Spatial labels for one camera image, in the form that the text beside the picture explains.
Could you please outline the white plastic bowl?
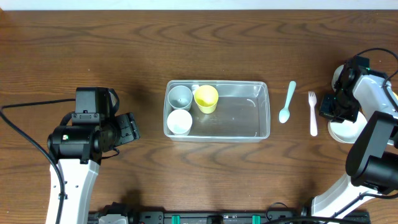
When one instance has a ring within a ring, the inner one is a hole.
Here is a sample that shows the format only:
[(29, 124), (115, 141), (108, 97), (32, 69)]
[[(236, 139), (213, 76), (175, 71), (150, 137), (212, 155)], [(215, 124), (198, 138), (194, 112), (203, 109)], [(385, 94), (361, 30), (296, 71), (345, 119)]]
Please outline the white plastic bowl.
[(359, 112), (355, 123), (351, 121), (343, 121), (342, 123), (329, 121), (328, 131), (334, 140), (341, 143), (354, 144), (366, 124), (365, 116)]

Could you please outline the cream white plastic cup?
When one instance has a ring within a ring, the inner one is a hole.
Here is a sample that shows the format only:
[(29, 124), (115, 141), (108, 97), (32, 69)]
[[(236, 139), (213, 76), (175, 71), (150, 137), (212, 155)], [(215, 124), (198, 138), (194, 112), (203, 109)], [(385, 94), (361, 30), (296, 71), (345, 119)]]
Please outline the cream white plastic cup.
[(173, 110), (167, 117), (167, 127), (174, 135), (187, 136), (192, 124), (193, 118), (186, 110)]

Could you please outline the grey plastic cup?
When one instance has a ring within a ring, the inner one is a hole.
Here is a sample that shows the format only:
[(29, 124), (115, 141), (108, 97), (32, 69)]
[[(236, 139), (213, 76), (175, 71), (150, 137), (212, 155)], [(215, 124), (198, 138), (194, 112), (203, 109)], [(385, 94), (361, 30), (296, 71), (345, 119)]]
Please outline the grey plastic cup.
[(183, 85), (172, 88), (168, 93), (168, 102), (175, 110), (189, 111), (193, 101), (192, 91)]

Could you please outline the yellow plastic cup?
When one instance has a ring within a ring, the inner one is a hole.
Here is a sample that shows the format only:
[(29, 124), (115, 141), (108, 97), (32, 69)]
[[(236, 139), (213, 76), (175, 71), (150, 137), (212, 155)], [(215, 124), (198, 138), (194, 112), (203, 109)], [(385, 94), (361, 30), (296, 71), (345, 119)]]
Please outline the yellow plastic cup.
[(215, 111), (219, 99), (219, 94), (215, 87), (210, 85), (199, 86), (194, 91), (193, 96), (202, 113), (210, 114)]

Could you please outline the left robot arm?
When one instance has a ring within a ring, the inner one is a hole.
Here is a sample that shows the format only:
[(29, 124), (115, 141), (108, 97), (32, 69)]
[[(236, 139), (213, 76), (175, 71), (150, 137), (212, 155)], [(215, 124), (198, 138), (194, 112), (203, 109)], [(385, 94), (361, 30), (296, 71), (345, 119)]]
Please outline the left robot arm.
[(132, 113), (117, 115), (119, 98), (111, 88), (80, 87), (75, 110), (47, 139), (55, 161), (47, 223), (86, 223), (103, 153), (139, 139)]

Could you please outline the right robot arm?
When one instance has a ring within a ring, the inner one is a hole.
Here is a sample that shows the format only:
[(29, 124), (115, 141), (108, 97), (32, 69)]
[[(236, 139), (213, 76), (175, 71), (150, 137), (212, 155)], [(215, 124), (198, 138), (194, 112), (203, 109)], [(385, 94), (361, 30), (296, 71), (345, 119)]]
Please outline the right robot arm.
[(333, 94), (326, 94), (320, 116), (355, 122), (363, 112), (367, 123), (350, 149), (345, 174), (311, 201), (308, 214), (338, 222), (372, 198), (397, 198), (397, 98), (390, 76), (371, 69), (370, 60), (356, 54), (337, 69)]

